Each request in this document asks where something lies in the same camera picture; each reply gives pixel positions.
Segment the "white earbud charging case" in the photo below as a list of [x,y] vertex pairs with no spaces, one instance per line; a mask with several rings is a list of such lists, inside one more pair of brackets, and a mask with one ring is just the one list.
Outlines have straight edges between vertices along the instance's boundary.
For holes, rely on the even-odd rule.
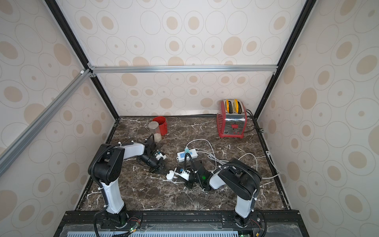
[[173,170],[170,170],[169,173],[166,175],[167,180],[172,180],[175,176],[175,172]]

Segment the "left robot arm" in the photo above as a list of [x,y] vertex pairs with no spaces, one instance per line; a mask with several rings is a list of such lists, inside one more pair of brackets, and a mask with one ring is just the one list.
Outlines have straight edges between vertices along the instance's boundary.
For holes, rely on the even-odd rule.
[[121,197],[118,178],[124,161],[132,157],[148,165],[149,172],[167,175],[164,158],[157,158],[161,152],[157,149],[153,134],[143,143],[130,142],[125,144],[102,144],[92,160],[88,173],[98,185],[105,202],[105,215],[119,225],[126,224],[129,219],[125,203]]

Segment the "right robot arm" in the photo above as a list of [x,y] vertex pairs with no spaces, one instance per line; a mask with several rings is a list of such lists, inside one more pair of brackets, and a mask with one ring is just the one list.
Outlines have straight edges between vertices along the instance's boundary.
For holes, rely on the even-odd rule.
[[182,166],[168,171],[166,175],[167,180],[175,177],[188,188],[197,183],[205,191],[228,186],[237,197],[234,222],[241,228],[246,228],[250,222],[263,180],[256,169],[238,159],[231,159],[214,171],[208,171],[202,161],[194,160],[190,153],[185,153]]

